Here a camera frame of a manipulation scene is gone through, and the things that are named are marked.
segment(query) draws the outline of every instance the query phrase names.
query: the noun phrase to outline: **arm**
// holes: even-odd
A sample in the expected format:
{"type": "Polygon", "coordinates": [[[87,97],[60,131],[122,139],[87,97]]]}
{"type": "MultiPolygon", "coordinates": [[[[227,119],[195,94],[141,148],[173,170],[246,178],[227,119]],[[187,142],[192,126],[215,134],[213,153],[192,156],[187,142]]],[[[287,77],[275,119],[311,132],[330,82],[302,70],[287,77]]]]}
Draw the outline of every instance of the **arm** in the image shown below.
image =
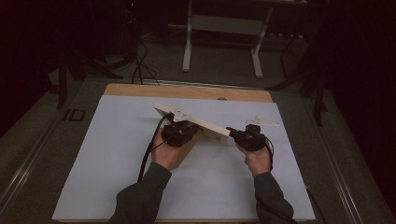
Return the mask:
{"type": "Polygon", "coordinates": [[[289,223],[273,212],[280,212],[288,217],[293,216],[293,208],[284,199],[283,192],[270,173],[271,155],[266,147],[258,151],[247,151],[236,145],[245,154],[245,163],[254,177],[256,212],[260,223],[289,223]]]}
{"type": "Polygon", "coordinates": [[[176,169],[199,140],[197,133],[182,147],[170,147],[161,138],[163,129],[155,137],[151,160],[143,179],[120,191],[117,195],[116,211],[108,223],[146,224],[154,223],[160,208],[163,190],[176,169]]]}
{"type": "Polygon", "coordinates": [[[163,190],[172,173],[152,162],[143,179],[117,194],[116,211],[108,223],[154,223],[160,208],[163,190]]]}

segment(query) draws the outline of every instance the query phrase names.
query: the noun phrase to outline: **desk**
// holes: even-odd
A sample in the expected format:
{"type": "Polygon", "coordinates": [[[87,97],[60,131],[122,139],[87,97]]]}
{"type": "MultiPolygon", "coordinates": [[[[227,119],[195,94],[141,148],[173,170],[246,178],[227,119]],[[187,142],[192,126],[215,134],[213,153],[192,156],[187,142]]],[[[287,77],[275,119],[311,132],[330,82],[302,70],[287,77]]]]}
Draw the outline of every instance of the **desk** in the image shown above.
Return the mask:
{"type": "MultiPolygon", "coordinates": [[[[104,221],[112,215],[115,195],[135,182],[144,153],[139,148],[147,146],[158,123],[159,116],[152,108],[154,101],[184,105],[187,112],[206,116],[201,118],[222,126],[242,128],[244,121],[235,119],[235,115],[249,117],[252,113],[264,113],[268,119],[281,122],[276,104],[270,103],[266,91],[111,84],[96,109],[53,219],[104,221]],[[216,101],[218,98],[229,101],[216,101]]],[[[264,133],[271,133],[270,138],[278,147],[273,175],[294,206],[295,218],[315,218],[284,127],[268,127],[264,133]]],[[[254,188],[243,157],[233,142],[225,147],[200,141],[173,172],[158,220],[254,221],[254,188]]]]}
{"type": "Polygon", "coordinates": [[[186,49],[184,51],[182,70],[184,72],[190,71],[192,29],[215,31],[215,32],[225,32],[225,33],[233,33],[233,34],[242,34],[242,35],[257,35],[258,41],[257,41],[256,46],[253,49],[251,49],[251,57],[252,57],[252,61],[253,61],[255,76],[257,78],[262,78],[262,67],[261,67],[260,60],[259,60],[259,51],[260,51],[260,48],[262,47],[262,41],[264,40],[265,33],[266,33],[266,30],[268,27],[268,23],[271,19],[271,16],[272,16],[272,13],[274,10],[273,4],[305,5],[305,4],[307,4],[307,2],[305,0],[302,0],[302,1],[261,0],[258,2],[270,4],[269,7],[267,8],[267,10],[265,11],[265,14],[264,14],[265,18],[262,21],[197,15],[197,14],[192,13],[192,0],[190,0],[189,8],[188,8],[188,19],[187,19],[187,43],[186,43],[186,49]]]}

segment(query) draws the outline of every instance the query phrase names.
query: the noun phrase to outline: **white paper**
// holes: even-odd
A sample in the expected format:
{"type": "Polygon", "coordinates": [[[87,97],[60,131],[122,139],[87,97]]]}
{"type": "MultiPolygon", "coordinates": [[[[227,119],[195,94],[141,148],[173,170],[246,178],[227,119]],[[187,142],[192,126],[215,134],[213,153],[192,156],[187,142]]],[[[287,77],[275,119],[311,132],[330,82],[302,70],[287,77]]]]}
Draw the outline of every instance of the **white paper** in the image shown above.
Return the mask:
{"type": "MultiPolygon", "coordinates": [[[[289,138],[274,103],[103,96],[53,214],[55,220],[109,219],[117,193],[136,182],[161,117],[160,103],[222,127],[245,130],[259,116],[275,147],[273,176],[293,206],[294,219],[315,219],[289,138]]],[[[173,171],[158,219],[257,219],[253,178],[230,137],[228,146],[200,140],[173,171]]]]}

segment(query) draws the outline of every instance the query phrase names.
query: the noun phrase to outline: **hand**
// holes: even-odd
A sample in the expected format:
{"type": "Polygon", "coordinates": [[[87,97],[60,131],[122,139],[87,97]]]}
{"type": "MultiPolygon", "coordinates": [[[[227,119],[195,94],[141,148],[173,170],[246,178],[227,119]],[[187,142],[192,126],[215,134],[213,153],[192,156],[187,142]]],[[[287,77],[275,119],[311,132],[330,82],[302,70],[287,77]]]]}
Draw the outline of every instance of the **hand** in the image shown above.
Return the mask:
{"type": "Polygon", "coordinates": [[[253,177],[271,171],[271,155],[267,147],[257,151],[247,151],[238,144],[236,147],[245,154],[245,163],[253,177]]]}
{"type": "Polygon", "coordinates": [[[163,143],[165,140],[161,137],[162,132],[163,128],[160,128],[155,136],[153,148],[156,146],[159,147],[155,148],[151,152],[151,160],[160,164],[169,171],[176,169],[183,162],[184,158],[186,158],[195,143],[202,136],[202,131],[198,131],[190,142],[182,147],[171,147],[168,144],[163,143]]]}

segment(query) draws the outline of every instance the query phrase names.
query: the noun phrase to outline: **person's left hand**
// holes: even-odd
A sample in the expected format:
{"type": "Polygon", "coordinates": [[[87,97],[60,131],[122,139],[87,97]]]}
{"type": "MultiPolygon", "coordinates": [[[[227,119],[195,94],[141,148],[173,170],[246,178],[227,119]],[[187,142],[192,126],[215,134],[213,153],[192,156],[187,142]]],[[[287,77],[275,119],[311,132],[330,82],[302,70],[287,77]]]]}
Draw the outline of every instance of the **person's left hand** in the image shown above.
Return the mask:
{"type": "MultiPolygon", "coordinates": [[[[163,143],[164,140],[161,137],[162,132],[163,128],[160,128],[155,136],[153,148],[163,143]]],[[[169,171],[176,169],[189,154],[195,143],[201,138],[202,133],[202,131],[198,131],[190,142],[182,147],[171,147],[163,143],[151,152],[151,161],[160,164],[169,171]]]]}

